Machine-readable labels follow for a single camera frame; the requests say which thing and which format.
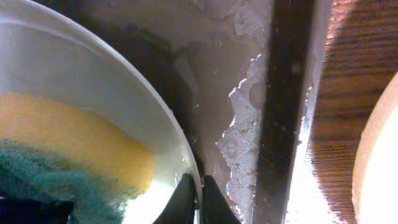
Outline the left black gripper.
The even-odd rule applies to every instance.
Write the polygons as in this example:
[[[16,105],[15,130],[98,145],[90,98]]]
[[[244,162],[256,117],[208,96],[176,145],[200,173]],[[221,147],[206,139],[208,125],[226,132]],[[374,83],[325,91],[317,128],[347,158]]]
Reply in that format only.
[[[1,199],[1,223],[67,224],[74,205],[63,200],[40,202],[4,198]]]

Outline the green and yellow sponge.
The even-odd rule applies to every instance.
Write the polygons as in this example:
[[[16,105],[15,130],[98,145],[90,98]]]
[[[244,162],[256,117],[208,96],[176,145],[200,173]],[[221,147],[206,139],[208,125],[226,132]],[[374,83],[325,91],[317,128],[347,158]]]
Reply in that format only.
[[[155,156],[114,123],[68,104],[1,96],[1,196],[74,203],[73,223],[143,223],[134,200]]]

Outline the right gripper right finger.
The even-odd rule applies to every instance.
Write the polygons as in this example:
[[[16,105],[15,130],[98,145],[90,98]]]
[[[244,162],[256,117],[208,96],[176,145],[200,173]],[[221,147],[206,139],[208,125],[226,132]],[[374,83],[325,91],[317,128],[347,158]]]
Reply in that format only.
[[[211,175],[206,175],[204,178],[202,194],[202,218],[204,224],[241,224]]]

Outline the pale grey plate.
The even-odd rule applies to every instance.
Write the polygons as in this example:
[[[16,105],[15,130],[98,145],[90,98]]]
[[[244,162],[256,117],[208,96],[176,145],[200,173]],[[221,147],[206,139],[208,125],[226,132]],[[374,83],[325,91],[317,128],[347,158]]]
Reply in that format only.
[[[195,182],[193,221],[201,223],[201,183],[172,111],[141,73],[98,36],[33,1],[1,2],[1,93],[62,101],[99,113],[157,158],[149,190],[126,205],[126,223],[154,221],[183,175]]]

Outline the cream white plate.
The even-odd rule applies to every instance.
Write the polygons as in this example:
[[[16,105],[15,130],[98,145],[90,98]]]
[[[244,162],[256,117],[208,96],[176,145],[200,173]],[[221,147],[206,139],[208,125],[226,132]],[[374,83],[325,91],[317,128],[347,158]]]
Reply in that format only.
[[[352,202],[358,223],[397,223],[397,75],[378,99],[361,133]]]

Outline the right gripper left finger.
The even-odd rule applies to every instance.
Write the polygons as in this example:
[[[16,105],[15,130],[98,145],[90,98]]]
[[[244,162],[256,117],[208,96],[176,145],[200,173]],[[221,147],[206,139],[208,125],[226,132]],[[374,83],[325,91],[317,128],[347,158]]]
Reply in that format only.
[[[154,224],[193,224],[197,192],[190,174],[182,175],[163,212]]]

